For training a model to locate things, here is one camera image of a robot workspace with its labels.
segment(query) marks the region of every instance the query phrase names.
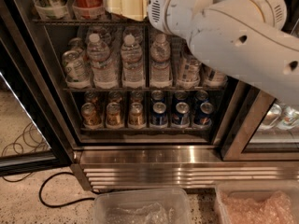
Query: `display cooler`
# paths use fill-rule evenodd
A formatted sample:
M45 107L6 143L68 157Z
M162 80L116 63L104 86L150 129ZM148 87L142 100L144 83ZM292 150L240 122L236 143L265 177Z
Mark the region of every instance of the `display cooler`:
M178 67L183 41L176 36L167 38L172 69L168 84L161 88L151 82L154 31L148 21L115 21L103 16L84 20L73 1L53 13L36 0L0 0L0 72L50 145L48 151L1 158L1 175L70 165L84 189L191 189L212 187L221 180L298 179L299 128L295 122L287 129L278 127L287 105L231 77L209 82L204 71L200 82L181 85ZM290 17L285 31L290 33L298 19L299 0L286 3ZM53 19L53 14L61 17ZM92 79L84 87L68 84L63 54L69 50L69 40L78 36L85 40L92 26L121 32L134 26L142 31L143 83L130 86L120 69L119 83L113 88L97 86ZM151 94L157 90L164 92L167 107L168 124L163 128L150 125ZM87 91L101 97L102 123L95 128L84 125L81 115ZM107 124L112 91L122 95L121 127ZM139 129L129 122L132 91L143 94L144 123ZM208 126L193 125L192 112L187 125L171 125L175 91L188 93L190 107L198 91L207 92L214 107ZM275 120L268 114L273 105L281 108Z

